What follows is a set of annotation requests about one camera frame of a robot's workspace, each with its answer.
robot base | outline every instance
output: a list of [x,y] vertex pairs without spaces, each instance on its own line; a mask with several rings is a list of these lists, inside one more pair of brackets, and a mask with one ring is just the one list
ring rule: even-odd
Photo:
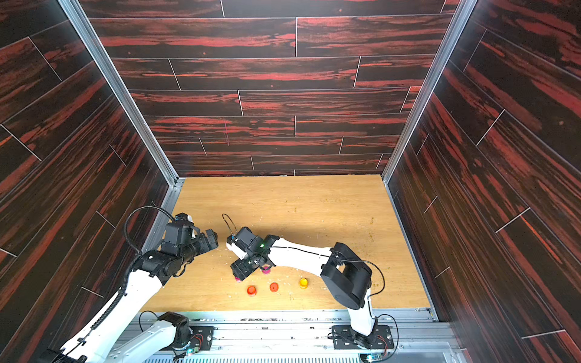
[[337,350],[385,349],[384,343],[376,336],[382,337],[387,342],[388,349],[395,347],[391,330],[387,325],[375,325],[369,336],[357,333],[350,325],[333,325],[331,331],[333,332],[333,346]]

wooden tabletop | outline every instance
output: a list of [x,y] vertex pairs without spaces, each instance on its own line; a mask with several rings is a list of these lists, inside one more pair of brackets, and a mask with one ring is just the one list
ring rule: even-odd
[[[236,256],[225,245],[229,231],[222,219],[228,214],[236,227],[249,227],[264,237],[278,235],[302,245],[348,245],[363,260],[380,267],[385,290],[372,298],[376,308],[429,307],[418,272],[401,234],[389,196],[378,175],[325,175],[308,177],[189,178],[174,214],[193,217],[197,227],[218,233],[219,247],[172,278],[143,310],[310,310],[343,308],[324,282],[308,272],[274,267],[268,275],[255,271],[236,282],[230,264]],[[373,271],[372,292],[382,286]],[[309,281],[299,287],[300,278]],[[277,292],[269,290],[276,282]],[[248,286],[256,287],[250,297]]]

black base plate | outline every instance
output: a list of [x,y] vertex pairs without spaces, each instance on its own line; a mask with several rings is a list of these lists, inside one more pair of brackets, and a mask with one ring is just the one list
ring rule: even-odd
[[[192,325],[190,325],[190,329],[192,329],[192,332],[194,335],[201,334],[204,337],[204,340],[202,341],[202,347],[200,348],[200,350],[210,350],[210,348],[212,347],[212,342],[214,341],[214,327],[213,326],[192,326]],[[199,347],[199,346],[200,346],[200,341],[196,338],[192,338],[188,349],[194,348],[194,347]],[[171,350],[172,349],[170,347],[165,347],[164,349],[162,349],[162,351],[171,351]]]
[[[351,339],[351,326],[350,325],[333,325],[331,327],[331,331],[333,333],[341,334],[345,338]],[[352,343],[352,340],[345,340],[342,337],[338,336],[337,334],[333,334],[333,346],[337,350],[345,350],[345,349],[361,349],[359,346]],[[371,333],[372,335],[379,335],[388,343],[388,349],[393,349],[395,344],[393,342],[393,337],[389,326],[387,325],[377,325],[374,331]],[[373,344],[371,344],[370,349],[385,349],[384,343],[380,339],[376,339]]]

wood grain wall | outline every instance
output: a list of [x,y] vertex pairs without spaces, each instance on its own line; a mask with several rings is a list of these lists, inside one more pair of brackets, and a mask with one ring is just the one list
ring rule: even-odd
[[480,0],[389,183],[474,362],[581,361],[580,16]]
[[457,6],[81,3],[182,177],[381,173]]
[[167,184],[56,0],[0,19],[0,361],[27,363],[119,288]]

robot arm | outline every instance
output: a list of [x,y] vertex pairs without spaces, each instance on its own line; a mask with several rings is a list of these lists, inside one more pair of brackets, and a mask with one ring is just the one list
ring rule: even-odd
[[39,362],[142,362],[167,346],[176,350],[186,349],[192,336],[188,318],[167,312],[144,333],[110,352],[145,303],[172,276],[181,276],[185,270],[185,266],[182,270],[184,264],[217,248],[217,238],[211,229],[205,234],[200,233],[190,216],[184,213],[176,215],[166,225],[160,250],[148,251],[136,257],[127,270],[125,291],[120,289],[80,332],[61,346],[60,351],[47,350]]
[[258,268],[273,266],[298,268],[321,277],[335,300],[349,311],[352,341],[362,348],[371,347],[376,326],[370,301],[371,269],[349,247],[343,243],[333,248],[303,246],[272,235],[262,239],[248,227],[228,237],[226,244],[239,258],[231,268],[240,280]]

